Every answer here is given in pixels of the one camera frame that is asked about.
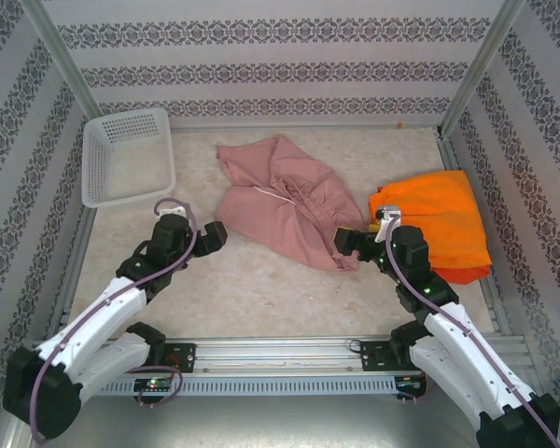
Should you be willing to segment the pink shorts with white drawstring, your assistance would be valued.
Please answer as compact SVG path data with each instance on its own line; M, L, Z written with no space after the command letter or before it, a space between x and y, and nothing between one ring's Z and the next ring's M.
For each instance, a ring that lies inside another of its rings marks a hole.
M341 254L336 230L361 231L363 216L342 180L283 135L241 146L218 146L231 182L216 210L226 228L307 267L350 273L355 256Z

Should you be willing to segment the white plastic mesh basket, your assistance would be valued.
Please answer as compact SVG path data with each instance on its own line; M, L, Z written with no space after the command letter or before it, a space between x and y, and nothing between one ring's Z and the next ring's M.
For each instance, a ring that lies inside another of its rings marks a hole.
M144 201L176 183L167 112L159 107L114 113L83 132L81 196L89 208Z

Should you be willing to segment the grey metal panel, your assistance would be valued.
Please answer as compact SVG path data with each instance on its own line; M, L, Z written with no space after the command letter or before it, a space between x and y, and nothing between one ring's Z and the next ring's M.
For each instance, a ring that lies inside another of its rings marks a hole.
M145 410L98 397L61 437L23 448L479 448L438 388L417 402L388 395L180 397Z

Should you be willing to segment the aluminium side rail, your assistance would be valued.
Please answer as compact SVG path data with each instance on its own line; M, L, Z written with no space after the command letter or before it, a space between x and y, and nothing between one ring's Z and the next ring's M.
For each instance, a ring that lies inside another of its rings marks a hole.
M448 139L441 136L439 129L436 129L434 134L443 167L446 170L458 169L459 165ZM507 318L506 310L500 297L497 281L495 280L492 268L489 269L486 277L479 280L479 285L481 287L494 333L501 336L513 336L514 332L512 331L509 319Z
M82 266L88 250L91 230L96 211L85 207L77 226L77 234L71 248L70 257L64 270L63 280L57 295L46 336L49 339L63 328L70 318Z

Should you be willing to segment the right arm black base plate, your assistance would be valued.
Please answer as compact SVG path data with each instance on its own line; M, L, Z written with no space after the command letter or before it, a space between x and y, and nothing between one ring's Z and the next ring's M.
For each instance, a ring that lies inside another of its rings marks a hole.
M359 354L364 371L412 371L414 365L398 355L389 341L363 341Z

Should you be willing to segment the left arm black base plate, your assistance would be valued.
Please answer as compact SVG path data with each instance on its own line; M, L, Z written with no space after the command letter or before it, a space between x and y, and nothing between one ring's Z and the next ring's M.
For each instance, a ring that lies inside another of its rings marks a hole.
M193 373L195 358L195 343L166 343L161 364L174 367L181 373Z

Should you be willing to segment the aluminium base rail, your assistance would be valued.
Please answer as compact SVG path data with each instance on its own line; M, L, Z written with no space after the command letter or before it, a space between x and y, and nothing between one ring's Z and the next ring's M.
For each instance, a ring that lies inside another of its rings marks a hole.
M309 338L169 339L195 343L192 375L232 377L335 376L378 374L364 371L359 354L363 341L389 341L387 336Z

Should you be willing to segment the aluminium back rail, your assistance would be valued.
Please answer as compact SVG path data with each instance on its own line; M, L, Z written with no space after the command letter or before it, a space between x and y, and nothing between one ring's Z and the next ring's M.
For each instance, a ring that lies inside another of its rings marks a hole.
M437 128L441 118L429 116L253 116L170 118L174 132L218 132L219 130L267 130L284 128L315 129L402 129Z

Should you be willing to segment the aluminium frame post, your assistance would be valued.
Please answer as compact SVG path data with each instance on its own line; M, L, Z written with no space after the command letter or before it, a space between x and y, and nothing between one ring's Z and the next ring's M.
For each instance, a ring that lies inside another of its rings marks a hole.
M44 6L43 0L19 0L19 2L25 15L49 51L63 79L75 95L84 115L88 119L101 117L103 111L93 97L86 79Z
M442 140L452 133L475 89L496 56L499 46L525 3L526 0L503 0L500 10L491 23L482 44L479 46L467 73L463 76L462 82L438 126L438 134Z

